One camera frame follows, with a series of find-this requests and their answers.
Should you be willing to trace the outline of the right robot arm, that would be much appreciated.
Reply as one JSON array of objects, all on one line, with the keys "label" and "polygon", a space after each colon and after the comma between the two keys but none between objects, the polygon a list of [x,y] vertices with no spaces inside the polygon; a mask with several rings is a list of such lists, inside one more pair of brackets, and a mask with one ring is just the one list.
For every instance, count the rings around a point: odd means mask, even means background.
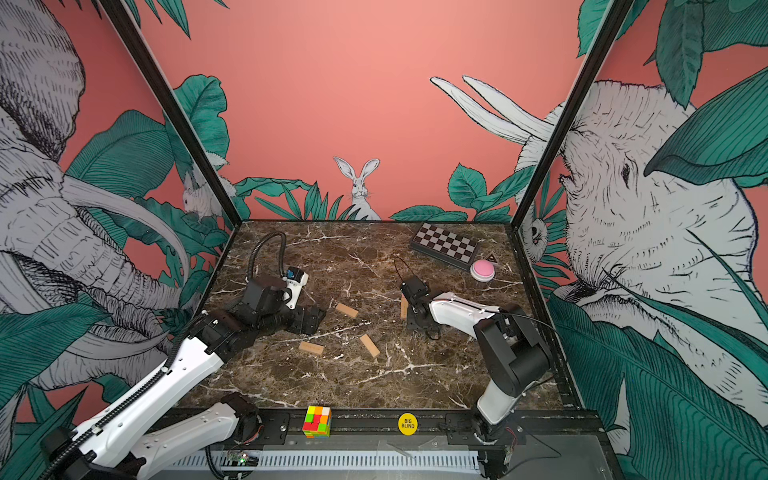
[{"label": "right robot arm", "polygon": [[427,283],[412,276],[400,283],[408,303],[408,319],[418,331],[437,338],[442,326],[476,340],[490,381],[472,409],[475,437],[494,444],[507,433],[516,404],[551,368],[553,356],[535,326],[536,320],[512,305],[484,305],[453,292],[431,293]]}]

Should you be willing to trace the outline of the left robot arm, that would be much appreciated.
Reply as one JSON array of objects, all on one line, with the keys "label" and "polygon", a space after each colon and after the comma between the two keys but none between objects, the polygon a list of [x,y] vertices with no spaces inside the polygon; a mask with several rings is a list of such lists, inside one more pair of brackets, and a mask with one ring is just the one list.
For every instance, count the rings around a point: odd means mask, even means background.
[{"label": "left robot arm", "polygon": [[192,320],[169,358],[117,401],[73,429],[60,427],[41,449],[43,479],[148,479],[200,449],[262,437],[260,410],[230,393],[202,413],[158,431],[152,426],[184,395],[251,347],[281,330],[312,335],[325,317],[316,306],[215,309]]}]

